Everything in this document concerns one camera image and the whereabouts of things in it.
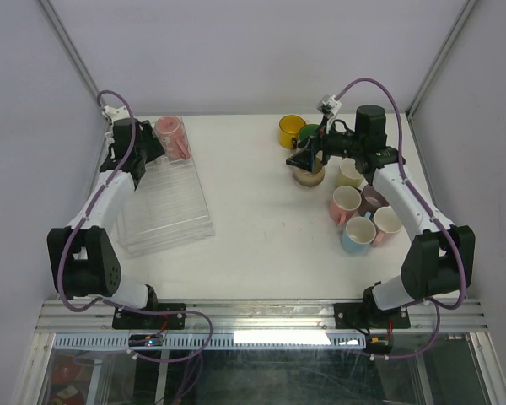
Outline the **pink patterned mug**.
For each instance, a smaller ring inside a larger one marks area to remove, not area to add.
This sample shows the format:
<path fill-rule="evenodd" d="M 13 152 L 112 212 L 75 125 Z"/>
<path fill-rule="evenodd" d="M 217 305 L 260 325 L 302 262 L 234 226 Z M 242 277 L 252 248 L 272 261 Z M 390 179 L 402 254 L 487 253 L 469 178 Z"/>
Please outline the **pink patterned mug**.
<path fill-rule="evenodd" d="M 183 121 L 177 116 L 162 116 L 153 127 L 168 159 L 189 160 L 191 153 Z"/>

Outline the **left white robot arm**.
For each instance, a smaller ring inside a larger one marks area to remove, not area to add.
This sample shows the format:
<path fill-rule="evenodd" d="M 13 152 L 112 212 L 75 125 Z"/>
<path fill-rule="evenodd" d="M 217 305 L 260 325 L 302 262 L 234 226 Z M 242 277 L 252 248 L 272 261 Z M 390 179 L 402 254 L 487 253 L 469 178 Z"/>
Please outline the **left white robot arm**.
<path fill-rule="evenodd" d="M 121 273 L 109 233 L 146 173 L 165 155 L 149 121 L 124 118 L 112 124 L 107 154 L 94 191 L 81 212 L 47 235 L 57 293 L 71 311 L 86 311 L 98 301 L 130 310 L 140 327 L 152 327 L 160 308 L 154 288 Z"/>

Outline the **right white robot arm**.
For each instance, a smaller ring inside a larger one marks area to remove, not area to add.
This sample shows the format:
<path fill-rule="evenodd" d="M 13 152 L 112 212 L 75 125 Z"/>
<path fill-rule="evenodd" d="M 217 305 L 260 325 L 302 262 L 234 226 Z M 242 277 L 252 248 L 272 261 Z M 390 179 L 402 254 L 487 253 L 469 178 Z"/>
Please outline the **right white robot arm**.
<path fill-rule="evenodd" d="M 312 171 L 316 157 L 323 165 L 332 157 L 353 159 L 358 173 L 394 209 L 411 242 L 399 276 L 364 290 L 355 311 L 357 321 L 378 327 L 402 307 L 451 292 L 459 295 L 450 308 L 458 308 L 471 284 L 474 232 L 467 225 L 455 225 L 413 185 L 401 151 L 387 143 L 384 108 L 359 106 L 354 128 L 340 132 L 336 129 L 340 106 L 332 97 L 320 102 L 319 127 L 298 143 L 299 150 L 287 158 L 287 165 Z"/>

